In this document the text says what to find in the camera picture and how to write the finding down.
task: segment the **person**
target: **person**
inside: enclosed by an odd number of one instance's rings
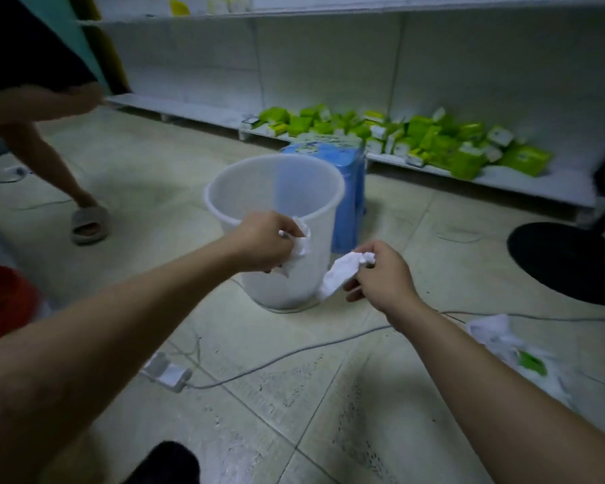
[[[79,185],[36,122],[92,111],[103,99],[94,74],[19,0],[0,0],[0,138],[33,173],[69,195],[71,239],[92,244],[108,235],[108,211]]]
[[[0,483],[32,478],[215,287],[283,263],[293,243],[279,230],[302,236],[289,217],[250,213],[220,239],[0,338]],[[386,243],[356,251],[376,261],[345,285],[347,301],[367,299],[411,342],[495,482],[605,484],[605,434],[431,309]]]

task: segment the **teal wall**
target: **teal wall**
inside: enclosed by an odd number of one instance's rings
[[[63,39],[72,50],[78,54],[96,75],[100,83],[107,88],[103,73],[97,60],[89,48],[81,26],[76,22],[76,15],[69,0],[20,0],[40,20]]]

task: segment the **left hand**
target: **left hand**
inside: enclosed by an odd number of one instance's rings
[[[247,215],[224,238],[237,261],[237,269],[240,272],[269,272],[287,261],[293,241],[287,236],[280,236],[278,231],[281,230],[295,237],[304,237],[293,219],[276,211]]]

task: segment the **upper shelf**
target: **upper shelf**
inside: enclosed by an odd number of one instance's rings
[[[310,15],[346,15],[359,13],[386,13],[400,11],[447,10],[447,9],[482,9],[482,8],[519,8],[519,7],[564,7],[564,6],[605,6],[605,0],[408,0],[405,2],[368,2],[346,3],[298,8],[254,9],[244,13],[226,13],[210,15],[196,13],[194,15],[173,16],[166,14],[130,15],[115,18],[104,18],[99,21],[81,20],[85,26],[104,24],[134,24],[159,22],[170,19],[185,20],[218,20],[224,18],[257,18],[264,16],[310,16]]]

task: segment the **white trash bin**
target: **white trash bin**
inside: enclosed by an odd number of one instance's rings
[[[340,171],[315,157],[272,154],[227,167],[206,187],[204,200],[226,233],[247,214],[276,210],[297,216],[310,228],[312,252],[289,278],[261,272],[242,274],[244,290],[258,304],[293,309],[309,300],[328,269],[336,208],[345,195]]]

